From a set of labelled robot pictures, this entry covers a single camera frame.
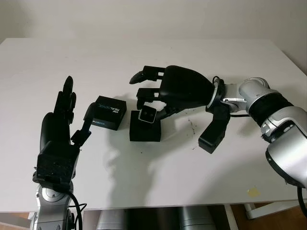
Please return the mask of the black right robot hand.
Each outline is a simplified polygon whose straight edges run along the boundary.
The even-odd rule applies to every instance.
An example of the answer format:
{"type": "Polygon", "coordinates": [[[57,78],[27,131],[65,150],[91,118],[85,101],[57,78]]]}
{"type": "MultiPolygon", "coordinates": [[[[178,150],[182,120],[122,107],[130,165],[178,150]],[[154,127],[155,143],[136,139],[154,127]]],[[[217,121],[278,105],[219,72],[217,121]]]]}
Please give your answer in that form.
{"type": "Polygon", "coordinates": [[[209,104],[214,86],[200,73],[175,65],[166,68],[144,66],[130,84],[160,80],[159,88],[139,88],[137,109],[139,120],[154,123],[185,109],[209,104]]]}

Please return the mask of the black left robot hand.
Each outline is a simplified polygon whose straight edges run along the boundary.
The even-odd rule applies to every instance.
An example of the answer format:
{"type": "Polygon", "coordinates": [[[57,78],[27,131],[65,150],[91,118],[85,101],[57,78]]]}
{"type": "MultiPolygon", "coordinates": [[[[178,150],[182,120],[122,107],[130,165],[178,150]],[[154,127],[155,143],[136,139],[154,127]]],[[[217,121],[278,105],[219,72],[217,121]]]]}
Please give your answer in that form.
{"type": "Polygon", "coordinates": [[[64,82],[63,90],[58,93],[54,111],[49,112],[43,118],[40,136],[40,150],[48,142],[60,142],[73,144],[81,147],[91,135],[90,126],[94,119],[96,103],[89,105],[84,116],[84,123],[80,130],[70,136],[70,124],[74,119],[74,108],[76,104],[76,93],[73,92],[73,78],[68,76],[64,82]]]}

